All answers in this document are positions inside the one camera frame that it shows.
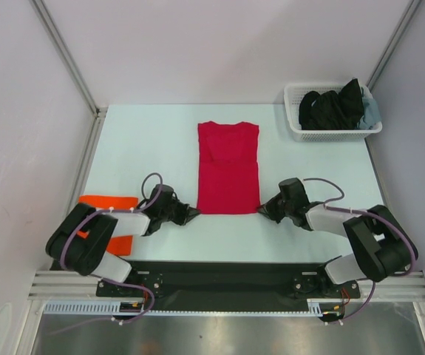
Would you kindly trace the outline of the red t shirt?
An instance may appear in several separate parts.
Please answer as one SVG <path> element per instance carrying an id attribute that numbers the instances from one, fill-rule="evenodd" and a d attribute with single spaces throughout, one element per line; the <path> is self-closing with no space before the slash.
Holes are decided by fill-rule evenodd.
<path id="1" fill-rule="evenodd" d="M 197 125 L 197 208 L 203 214 L 254 214 L 260 205 L 259 127 L 248 122 Z"/>

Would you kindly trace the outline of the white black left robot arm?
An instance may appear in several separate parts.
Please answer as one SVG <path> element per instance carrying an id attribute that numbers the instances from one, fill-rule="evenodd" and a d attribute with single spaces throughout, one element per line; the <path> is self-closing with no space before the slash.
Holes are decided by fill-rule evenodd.
<path id="1" fill-rule="evenodd" d="M 124 256 L 135 236 L 150 236 L 164 223 L 184 226 L 201 214 L 174 189 L 157 184 L 150 197 L 81 197 L 47 241 L 45 252 L 65 270 L 113 281 L 122 295 L 136 292 L 139 278 Z"/>

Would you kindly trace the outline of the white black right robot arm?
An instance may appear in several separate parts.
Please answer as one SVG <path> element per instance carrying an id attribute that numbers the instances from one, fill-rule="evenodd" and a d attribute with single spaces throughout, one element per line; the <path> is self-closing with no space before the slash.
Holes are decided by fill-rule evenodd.
<path id="1" fill-rule="evenodd" d="M 348 239 L 352 253 L 326 262 L 324 273 L 316 278 L 322 295 L 335 296 L 349 281 L 366 279 L 379 283 L 398 272 L 408 274 L 413 270 L 418 250 L 386 206 L 367 210 L 331 206 L 344 198 L 344 192 L 323 178 L 318 181 L 335 187 L 340 195 L 311 202 L 304 186 L 307 181 L 296 177 L 281 181 L 277 195 L 259 206 L 257 212 L 275 223 L 289 218 L 301 229 Z"/>

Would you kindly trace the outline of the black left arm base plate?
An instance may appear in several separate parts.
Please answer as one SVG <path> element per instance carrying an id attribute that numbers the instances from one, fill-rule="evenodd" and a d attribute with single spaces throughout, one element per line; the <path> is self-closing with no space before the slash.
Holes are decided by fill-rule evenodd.
<path id="1" fill-rule="evenodd" d="M 146 274 L 139 271 L 136 274 L 130 275 L 124 281 L 125 284 L 138 285 L 149 289 L 155 297 L 163 297 L 163 274 Z M 110 297 L 110 298 L 130 298 L 149 296 L 149 293 L 140 289 L 116 285 L 102 280 L 98 283 L 95 295 L 97 297 Z"/>

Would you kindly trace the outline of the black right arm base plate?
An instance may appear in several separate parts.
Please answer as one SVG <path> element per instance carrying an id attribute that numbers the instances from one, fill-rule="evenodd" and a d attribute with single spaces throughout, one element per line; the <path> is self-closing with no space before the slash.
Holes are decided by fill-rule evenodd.
<path id="1" fill-rule="evenodd" d="M 296 297 L 308 299 L 338 299 L 341 297 L 358 299 L 361 297 L 360 288 L 355 280 L 337 285 L 332 283 L 326 274 L 319 274 L 316 271 L 296 274 L 291 282 L 291 291 Z"/>

